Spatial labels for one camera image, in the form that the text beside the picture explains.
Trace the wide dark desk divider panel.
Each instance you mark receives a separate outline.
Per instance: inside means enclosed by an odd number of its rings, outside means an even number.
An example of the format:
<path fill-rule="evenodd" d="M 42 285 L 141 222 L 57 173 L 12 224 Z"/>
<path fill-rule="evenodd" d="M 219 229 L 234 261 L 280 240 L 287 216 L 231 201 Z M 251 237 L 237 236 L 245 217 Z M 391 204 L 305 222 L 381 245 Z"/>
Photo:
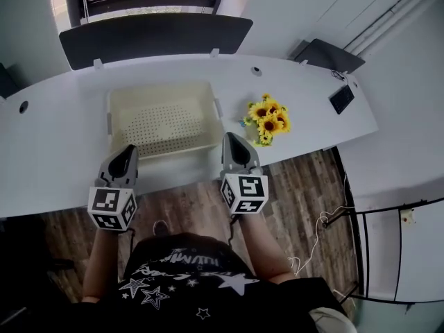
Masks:
<path fill-rule="evenodd" d="M 104 19 L 71 28 L 59 39 L 73 70 L 156 56 L 234 54 L 253 21 L 241 17 L 173 12 Z"/>

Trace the long white desk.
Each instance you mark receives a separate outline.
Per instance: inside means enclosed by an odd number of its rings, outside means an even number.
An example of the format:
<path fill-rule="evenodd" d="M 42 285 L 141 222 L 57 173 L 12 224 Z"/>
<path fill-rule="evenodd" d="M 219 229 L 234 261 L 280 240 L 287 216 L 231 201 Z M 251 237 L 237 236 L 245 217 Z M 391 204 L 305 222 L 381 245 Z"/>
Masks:
<path fill-rule="evenodd" d="M 258 67 L 262 76 L 252 74 Z M 373 133 L 377 123 L 358 81 L 338 115 L 329 97 L 342 82 L 328 69 L 248 55 L 171 55 L 69 71 L 0 99 L 0 218 L 86 206 L 89 188 L 109 155 L 110 90 L 207 81 L 226 131 L 249 101 L 270 94 L 289 109 L 291 132 L 257 149 L 261 165 L 329 148 Z M 19 113 L 28 101 L 25 113 Z"/>

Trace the person's right forearm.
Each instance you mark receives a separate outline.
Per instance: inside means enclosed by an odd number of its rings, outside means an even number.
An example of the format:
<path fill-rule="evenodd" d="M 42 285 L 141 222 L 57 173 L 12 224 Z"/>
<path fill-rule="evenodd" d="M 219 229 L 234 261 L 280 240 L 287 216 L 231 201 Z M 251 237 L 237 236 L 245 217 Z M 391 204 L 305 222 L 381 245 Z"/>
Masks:
<path fill-rule="evenodd" d="M 242 214 L 239 225 L 255 275 L 274 284 L 294 280 L 289 260 L 261 214 Z"/>

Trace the black star-print t-shirt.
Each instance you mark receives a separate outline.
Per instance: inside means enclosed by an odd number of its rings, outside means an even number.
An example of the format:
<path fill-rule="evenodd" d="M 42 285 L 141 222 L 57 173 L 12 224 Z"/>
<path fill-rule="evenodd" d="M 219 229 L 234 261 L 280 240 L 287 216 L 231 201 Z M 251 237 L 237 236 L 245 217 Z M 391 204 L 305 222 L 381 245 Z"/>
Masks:
<path fill-rule="evenodd" d="M 260 280 L 227 244 L 182 233 L 139 242 L 123 280 L 66 317 L 81 332 L 318 333 L 319 307 L 346 316 L 324 279 Z"/>

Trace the person's left forearm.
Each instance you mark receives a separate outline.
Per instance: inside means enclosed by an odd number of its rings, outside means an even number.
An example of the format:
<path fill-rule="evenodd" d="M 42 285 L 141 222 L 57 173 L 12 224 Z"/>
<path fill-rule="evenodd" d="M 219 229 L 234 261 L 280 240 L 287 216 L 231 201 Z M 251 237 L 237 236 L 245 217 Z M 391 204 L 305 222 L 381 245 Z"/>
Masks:
<path fill-rule="evenodd" d="M 97 303 L 117 284 L 118 240 L 118 232 L 96 231 L 83 280 L 82 302 Z"/>

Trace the white wall conduit pipes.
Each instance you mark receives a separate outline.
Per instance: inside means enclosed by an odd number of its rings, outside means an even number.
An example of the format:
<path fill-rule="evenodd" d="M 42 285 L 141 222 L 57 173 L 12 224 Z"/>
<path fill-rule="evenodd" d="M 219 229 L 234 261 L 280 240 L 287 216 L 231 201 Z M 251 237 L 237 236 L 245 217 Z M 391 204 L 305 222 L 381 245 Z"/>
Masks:
<path fill-rule="evenodd" d="M 368 59 L 419 18 L 436 1 L 438 0 L 399 0 L 351 41 L 345 50 L 361 59 Z"/>

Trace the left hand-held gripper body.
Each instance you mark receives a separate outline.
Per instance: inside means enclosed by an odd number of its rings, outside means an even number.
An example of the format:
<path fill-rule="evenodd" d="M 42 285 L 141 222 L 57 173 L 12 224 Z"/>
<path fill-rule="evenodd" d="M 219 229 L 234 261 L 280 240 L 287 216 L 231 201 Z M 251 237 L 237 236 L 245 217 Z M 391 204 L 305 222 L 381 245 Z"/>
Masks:
<path fill-rule="evenodd" d="M 89 188 L 87 212 L 102 230 L 125 232 L 137 211 L 133 186 L 97 178 Z"/>

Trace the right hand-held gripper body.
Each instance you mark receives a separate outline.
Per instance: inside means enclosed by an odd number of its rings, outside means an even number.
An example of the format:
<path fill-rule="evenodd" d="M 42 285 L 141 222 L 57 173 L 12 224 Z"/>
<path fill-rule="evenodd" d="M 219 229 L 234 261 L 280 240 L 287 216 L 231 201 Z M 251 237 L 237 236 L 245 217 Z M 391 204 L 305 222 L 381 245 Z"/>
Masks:
<path fill-rule="evenodd" d="M 221 172 L 220 192 L 231 215 L 258 214 L 268 201 L 268 177 L 263 168 Z"/>

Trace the yellow sunflower bouquet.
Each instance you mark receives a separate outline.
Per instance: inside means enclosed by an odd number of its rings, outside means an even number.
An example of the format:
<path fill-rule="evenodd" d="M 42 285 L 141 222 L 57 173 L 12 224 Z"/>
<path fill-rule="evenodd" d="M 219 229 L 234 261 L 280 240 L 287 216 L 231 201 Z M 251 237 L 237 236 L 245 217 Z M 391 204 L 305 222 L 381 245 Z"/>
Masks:
<path fill-rule="evenodd" d="M 270 147 L 281 134 L 291 132 L 291 120 L 287 106 L 270 94 L 263 94 L 260 101 L 249 101 L 246 114 L 238 120 L 246 130 L 247 140 L 256 147 Z"/>

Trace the cream perforated plastic basket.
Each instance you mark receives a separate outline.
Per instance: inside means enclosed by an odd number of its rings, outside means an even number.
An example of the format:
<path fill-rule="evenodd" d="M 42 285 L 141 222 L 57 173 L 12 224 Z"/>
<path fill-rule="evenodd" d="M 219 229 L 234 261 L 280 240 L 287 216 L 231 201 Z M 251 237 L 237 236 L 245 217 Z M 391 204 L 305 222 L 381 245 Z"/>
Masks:
<path fill-rule="evenodd" d="M 207 81 L 114 89 L 107 107 L 110 152 L 133 145 L 140 160 L 212 148 L 224 135 Z"/>

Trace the black office chair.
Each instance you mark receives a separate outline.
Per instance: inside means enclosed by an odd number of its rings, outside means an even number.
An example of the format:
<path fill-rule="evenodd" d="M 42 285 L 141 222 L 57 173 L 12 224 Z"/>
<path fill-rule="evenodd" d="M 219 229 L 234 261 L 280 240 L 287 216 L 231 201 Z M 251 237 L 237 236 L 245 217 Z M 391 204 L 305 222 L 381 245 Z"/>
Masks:
<path fill-rule="evenodd" d="M 0 331 L 20 330 L 69 305 L 54 277 L 73 268 L 70 259 L 52 256 L 41 220 L 0 219 Z"/>

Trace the black metal partition frame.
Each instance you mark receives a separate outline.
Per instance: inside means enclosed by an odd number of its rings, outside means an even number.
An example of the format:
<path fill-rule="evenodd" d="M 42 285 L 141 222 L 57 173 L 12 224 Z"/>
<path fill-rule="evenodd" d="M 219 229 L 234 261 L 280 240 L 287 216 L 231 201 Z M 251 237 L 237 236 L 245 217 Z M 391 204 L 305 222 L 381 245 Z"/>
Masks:
<path fill-rule="evenodd" d="M 336 162 L 337 168 L 339 170 L 339 174 L 341 176 L 341 179 L 343 180 L 343 190 L 345 190 L 345 199 L 349 200 L 351 202 L 350 205 L 354 205 L 354 200 L 352 198 L 352 192 L 350 189 L 350 183 L 347 178 L 347 173 L 344 169 L 343 163 L 341 161 L 341 156 L 339 154 L 338 148 L 335 146 L 332 148 L 334 160 Z M 364 210 L 357 212 L 354 207 L 352 207 L 349 210 L 342 210 L 342 212 L 336 216 L 333 216 L 332 219 L 329 219 L 328 223 L 322 224 L 324 229 L 327 229 L 332 226 L 332 224 L 340 219 L 341 217 L 348 217 L 350 218 L 351 227 L 352 227 L 352 234 L 353 234 L 353 241 L 355 245 L 355 252 L 357 256 L 357 271 L 358 271 L 358 280 L 355 281 L 355 286 L 353 289 L 344 297 L 344 299 L 341 301 L 341 303 L 344 303 L 346 299 L 348 298 L 356 298 L 361 299 L 369 302 L 380 302 L 380 303 L 386 303 L 386 304 L 392 304 L 392 305 L 415 305 L 415 304 L 423 304 L 423 303 L 435 303 L 435 302 L 444 302 L 444 299 L 441 300 L 426 300 L 426 301 L 419 301 L 419 300 L 410 300 L 410 301 L 402 301 L 402 300 L 396 300 L 398 295 L 398 287 L 399 287 L 399 281 L 400 281 L 400 271 L 401 271 L 401 265 L 402 265 L 402 220 L 401 220 L 401 210 L 410 210 L 414 208 L 419 208 L 427 205 L 433 205 L 435 203 L 444 202 L 444 196 L 434 199 L 434 200 L 427 200 L 427 199 L 421 199 L 419 201 L 413 202 L 413 203 L 403 203 L 401 205 L 393 206 L 393 207 L 385 207 L 380 208 L 376 210 Z M 383 212 L 390 212 L 396 210 L 398 213 L 398 232 L 399 232 L 399 261 L 398 261 L 398 273 L 397 273 L 397 280 L 396 280 L 396 286 L 395 286 L 395 293 L 393 295 L 393 299 L 383 299 L 383 298 L 377 298 L 372 297 L 369 294 L 370 291 L 370 248 L 369 248 L 369 238 L 368 238 L 368 222 L 367 222 L 367 215 L 376 214 L 376 213 L 383 213 Z M 363 221 L 363 230 L 361 231 L 359 229 L 359 223 L 358 223 L 358 216 L 362 217 Z"/>

